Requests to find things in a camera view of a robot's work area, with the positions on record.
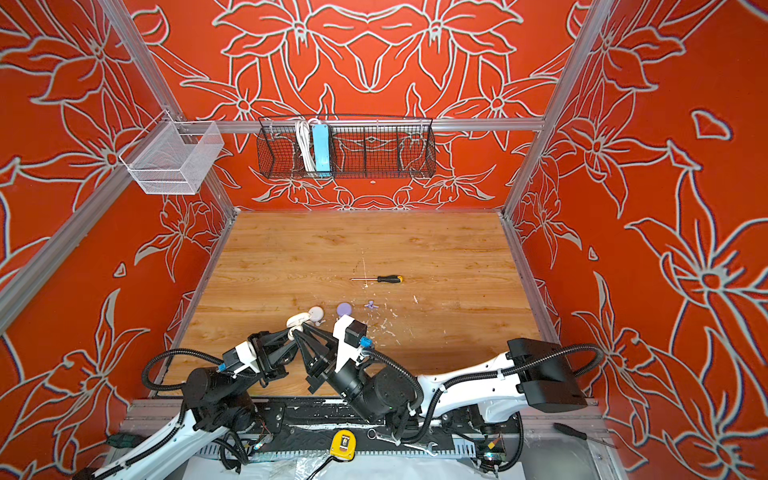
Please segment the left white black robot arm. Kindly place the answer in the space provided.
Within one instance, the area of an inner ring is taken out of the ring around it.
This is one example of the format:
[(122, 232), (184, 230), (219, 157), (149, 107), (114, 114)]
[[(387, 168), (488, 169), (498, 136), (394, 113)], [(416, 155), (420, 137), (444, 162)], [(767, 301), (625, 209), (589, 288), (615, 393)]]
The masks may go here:
[[(295, 359), (298, 345), (291, 327), (276, 333), (250, 335), (220, 356), (189, 348), (174, 348), (152, 358), (142, 371), (142, 383), (156, 392), (179, 389), (178, 413), (160, 430), (137, 444), (122, 459), (101, 468), (86, 467), (76, 479), (162, 478), (189, 459), (201, 447), (214, 443), (222, 449), (223, 463), (237, 470), (248, 461), (242, 435), (266, 421), (249, 389), (288, 375), (286, 366)], [(149, 373), (161, 360), (189, 356), (207, 362), (178, 384), (153, 382)]]

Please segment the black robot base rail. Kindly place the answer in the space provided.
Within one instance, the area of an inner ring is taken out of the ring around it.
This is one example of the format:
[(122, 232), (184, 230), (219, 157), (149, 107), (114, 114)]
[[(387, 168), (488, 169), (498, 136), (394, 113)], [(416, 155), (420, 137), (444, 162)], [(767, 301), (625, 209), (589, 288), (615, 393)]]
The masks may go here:
[(366, 437), (369, 429), (391, 435), (382, 420), (360, 418), (339, 398), (256, 397), (259, 418), (240, 435), (248, 457), (253, 461), (276, 461), (323, 457), (340, 430), (350, 430), (357, 439), (359, 455), (403, 456), (411, 458), (473, 459), (483, 455), (490, 443), (503, 456), (512, 454), (520, 427), (511, 418), (492, 426), (479, 425), (479, 418), (468, 407), (444, 414), (431, 422), (430, 430), (417, 443), (436, 442), (436, 457), (419, 452), (398, 451), (387, 443)]

